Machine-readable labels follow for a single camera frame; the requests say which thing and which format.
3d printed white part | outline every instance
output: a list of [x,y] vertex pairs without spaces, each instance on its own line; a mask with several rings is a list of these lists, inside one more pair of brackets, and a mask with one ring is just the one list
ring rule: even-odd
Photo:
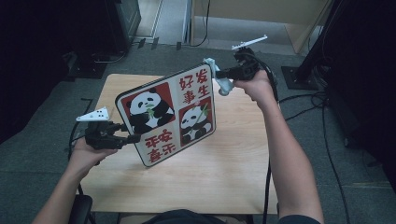
[[207,59],[204,59],[204,62],[209,64],[210,68],[212,69],[213,78],[216,80],[216,82],[219,83],[219,86],[220,86],[219,94],[222,96],[228,95],[230,93],[230,91],[233,89],[233,83],[226,77],[224,77],[224,78],[216,77],[216,72],[219,71],[220,69],[215,64],[214,59],[207,58]]
[[89,114],[76,118],[76,121],[107,121],[109,119],[107,108],[97,109]]
[[258,38],[258,39],[250,40],[250,41],[248,41],[248,42],[241,42],[240,45],[233,46],[232,49],[240,49],[240,48],[242,48],[242,47],[246,47],[246,46],[249,46],[249,45],[251,45],[251,44],[257,43],[257,42],[259,42],[259,41],[262,41],[262,40],[264,40],[264,39],[266,39],[266,38],[268,38],[267,35],[265,35],[265,36],[263,36],[263,37],[261,37],[261,38]]

gray carpet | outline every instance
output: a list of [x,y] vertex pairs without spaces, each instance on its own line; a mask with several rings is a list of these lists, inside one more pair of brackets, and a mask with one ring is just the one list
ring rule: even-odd
[[[69,134],[74,120],[93,99],[91,110],[109,74],[170,75],[194,66],[211,57],[220,68],[235,65],[233,52],[219,49],[194,49],[146,45],[133,46],[125,58],[107,66],[102,79],[78,78],[75,82],[61,82],[51,96],[39,107],[27,127],[0,145],[0,223],[30,223],[67,164]],[[290,91],[280,66],[298,66],[303,57],[256,53],[275,71],[279,98],[313,91]],[[311,107],[310,98],[286,102],[282,106],[285,117]],[[396,197],[379,166],[368,167],[374,159],[358,148],[345,148],[343,135],[332,109],[325,109],[330,152],[345,193],[350,223],[395,223]],[[347,223],[345,207],[323,138],[321,109],[309,111],[289,121],[290,128],[311,160],[324,216],[327,223]],[[261,223],[262,217],[255,216]],[[276,216],[269,217],[276,223]],[[117,214],[98,213],[98,223],[116,223]]]

panda illustration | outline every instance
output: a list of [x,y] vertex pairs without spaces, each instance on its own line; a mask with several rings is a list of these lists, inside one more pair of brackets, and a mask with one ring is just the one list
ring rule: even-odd
[[155,88],[138,94],[131,102],[129,122],[134,133],[148,133],[156,127],[168,123],[175,111],[161,98]]
[[205,105],[195,106],[184,112],[180,127],[181,142],[183,144],[207,134],[212,128],[212,124],[207,119],[207,108],[205,108]]

human arm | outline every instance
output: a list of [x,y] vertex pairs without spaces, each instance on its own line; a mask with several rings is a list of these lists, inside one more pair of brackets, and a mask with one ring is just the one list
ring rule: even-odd
[[279,217],[303,215],[324,223],[311,163],[280,112],[267,74],[261,70],[252,80],[234,85],[244,89],[264,115]]
[[86,144],[85,138],[78,139],[64,174],[33,223],[68,223],[79,182],[97,162],[116,152],[95,150]]

person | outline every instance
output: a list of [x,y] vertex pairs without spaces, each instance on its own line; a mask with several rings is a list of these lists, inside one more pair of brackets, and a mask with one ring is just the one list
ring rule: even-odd
[[[260,70],[252,80],[238,80],[234,85],[245,90],[264,116],[271,170],[278,198],[278,223],[324,223],[311,163],[280,112],[266,72]],[[79,139],[64,174],[33,223],[67,223],[79,182],[98,161],[116,152],[113,149],[94,150],[86,144],[84,138]],[[188,218],[177,219],[175,216],[178,214]],[[189,223],[186,220],[202,218],[205,218],[202,223],[220,223],[211,217],[194,213],[186,215],[185,211],[163,213],[147,223],[181,223],[178,220]]]

